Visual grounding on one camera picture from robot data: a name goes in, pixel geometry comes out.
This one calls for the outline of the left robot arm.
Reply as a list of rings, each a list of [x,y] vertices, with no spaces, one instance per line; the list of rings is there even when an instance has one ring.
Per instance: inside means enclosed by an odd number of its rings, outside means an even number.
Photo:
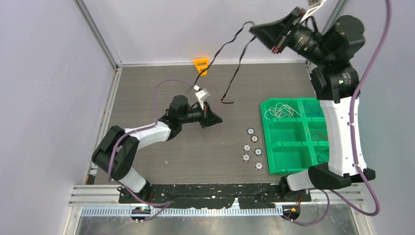
[[[184,95],[173,97],[165,114],[155,123],[135,129],[112,126],[92,154],[92,162],[131,190],[131,196],[139,203],[150,196],[150,183],[133,167],[136,152],[157,142],[175,138],[186,123],[199,123],[203,128],[223,120],[203,101],[189,105]]]

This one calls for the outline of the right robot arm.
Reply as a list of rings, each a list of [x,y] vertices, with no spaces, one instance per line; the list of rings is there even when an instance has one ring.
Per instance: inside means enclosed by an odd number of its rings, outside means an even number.
[[[364,25],[354,16],[342,15],[322,34],[307,27],[307,19],[306,11],[296,7],[280,20],[249,30],[272,53],[290,48],[315,65],[310,80],[326,122],[329,159],[281,177],[279,194],[286,201],[299,191],[342,189],[376,177],[361,150],[357,120],[361,78],[350,63],[365,44]]]

